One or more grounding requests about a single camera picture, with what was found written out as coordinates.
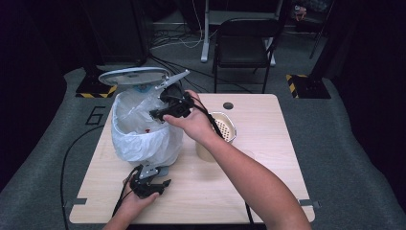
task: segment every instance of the yellow black hazard tape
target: yellow black hazard tape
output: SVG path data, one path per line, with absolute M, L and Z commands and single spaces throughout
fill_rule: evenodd
M 78 93 L 77 98 L 111 98 L 116 92 L 117 85 L 111 86 L 108 91 L 98 92 L 98 93 Z
M 299 98 L 298 91 L 296 89 L 296 86 L 293 82 L 294 77 L 300 77 L 300 78 L 307 78 L 307 75 L 286 75 L 287 83 L 289 85 L 290 93 L 292 94 L 293 98 Z

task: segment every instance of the chair leg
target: chair leg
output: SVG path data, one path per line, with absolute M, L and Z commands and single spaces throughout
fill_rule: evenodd
M 269 65 L 266 67 L 265 79 L 263 80 L 262 94 L 265 93 L 266 83 L 268 82 Z
M 213 65 L 214 71 L 214 92 L 217 93 L 217 65 Z

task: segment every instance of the dark background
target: dark background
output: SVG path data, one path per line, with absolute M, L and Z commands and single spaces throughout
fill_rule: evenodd
M 353 2 L 362 7 L 352 8 Z M 340 1 L 339 9 L 331 25 L 349 13 L 358 17 L 346 40 L 343 67 L 332 81 L 355 137 L 405 209 L 406 3 L 347 0 Z M 330 36 L 334 30 L 331 26 Z M 66 90 L 63 75 L 82 66 L 91 70 L 105 59 L 80 1 L 7 0 L 0 8 L 0 37 L 3 189 L 55 116 Z

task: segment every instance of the person's right hand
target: person's right hand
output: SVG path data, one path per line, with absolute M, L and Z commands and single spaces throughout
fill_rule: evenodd
M 203 107 L 199 102 L 199 96 L 195 92 L 191 90 L 186 91 L 194 98 L 193 100 L 196 105 Z M 192 113 L 186 118 L 175 118 L 170 115 L 164 115 L 164 120 L 173 126 L 184 129 L 185 133 L 198 143 L 202 143 L 205 139 L 216 136 L 207 116 L 197 108 L 194 108 Z

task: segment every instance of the gray carpet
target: gray carpet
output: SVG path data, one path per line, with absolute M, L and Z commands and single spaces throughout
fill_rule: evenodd
M 266 89 L 266 93 L 275 94 L 280 100 L 309 195 L 322 204 L 320 209 L 315 210 L 316 219 L 312 227 L 406 229 L 405 214 L 397 204 L 385 177 L 370 163 L 354 139 L 346 109 L 331 81 L 324 79 L 331 95 L 330 100 L 293 99 L 290 94 L 285 75 L 309 74 L 320 55 L 321 47 L 314 59 L 308 59 L 314 44 L 312 37 L 312 34 L 282 36 L 275 53 L 277 65 L 270 71 Z M 168 45 L 152 49 L 151 53 L 188 67 L 192 71 L 188 80 L 213 92 L 213 78 L 194 72 L 197 70 L 211 74 L 213 46 L 208 63 L 200 62 L 201 47 L 201 43 L 194 48 L 187 48 L 184 44 Z M 160 65 L 149 59 L 145 66 Z M 101 68 L 111 70 L 124 66 Z M 220 72 L 221 78 L 232 74 Z M 83 133 L 95 128 L 73 145 L 66 159 L 63 194 L 67 201 L 66 213 L 69 215 L 70 205 L 78 194 L 102 132 L 98 125 L 87 125 L 87 119 L 95 106 L 104 107 L 96 110 L 102 114 L 100 125 L 103 125 L 114 101 L 114 98 L 76 98 L 75 90 L 84 75 L 84 71 L 78 69 L 65 76 L 68 89 L 57 115 L 24 165 L 1 193 L 0 229 L 64 228 L 59 182 L 65 152 Z M 200 91 L 200 88 L 193 88 L 185 81 L 184 87 Z M 225 85 L 221 88 L 238 89 Z M 102 224 L 69 223 L 69 227 L 101 229 Z

